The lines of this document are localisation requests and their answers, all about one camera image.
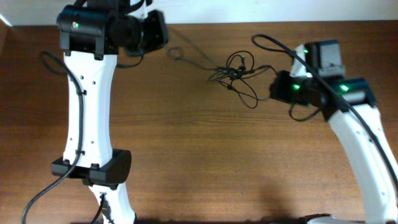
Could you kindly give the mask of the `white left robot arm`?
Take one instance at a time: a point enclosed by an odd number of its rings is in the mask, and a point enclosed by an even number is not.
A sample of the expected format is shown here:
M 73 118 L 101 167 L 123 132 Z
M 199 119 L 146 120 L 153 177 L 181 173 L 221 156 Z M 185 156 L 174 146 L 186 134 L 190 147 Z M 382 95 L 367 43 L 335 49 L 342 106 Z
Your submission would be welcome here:
M 111 146 L 111 85 L 119 49 L 143 58 L 169 36 L 164 15 L 149 1 L 77 1 L 57 17 L 63 63 L 70 77 L 68 140 L 52 174 L 80 179 L 94 193 L 105 223 L 134 223 L 126 179 L 131 153 Z

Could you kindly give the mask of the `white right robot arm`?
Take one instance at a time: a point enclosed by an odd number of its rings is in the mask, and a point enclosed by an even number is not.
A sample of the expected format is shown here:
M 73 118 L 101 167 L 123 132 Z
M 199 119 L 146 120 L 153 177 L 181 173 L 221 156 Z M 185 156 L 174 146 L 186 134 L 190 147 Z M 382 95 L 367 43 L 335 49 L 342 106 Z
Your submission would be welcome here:
M 280 51 L 293 59 L 277 73 L 270 98 L 314 106 L 340 141 L 356 177 L 365 223 L 397 223 L 397 160 L 386 139 L 376 97 L 364 78 L 347 78 L 338 40 Z

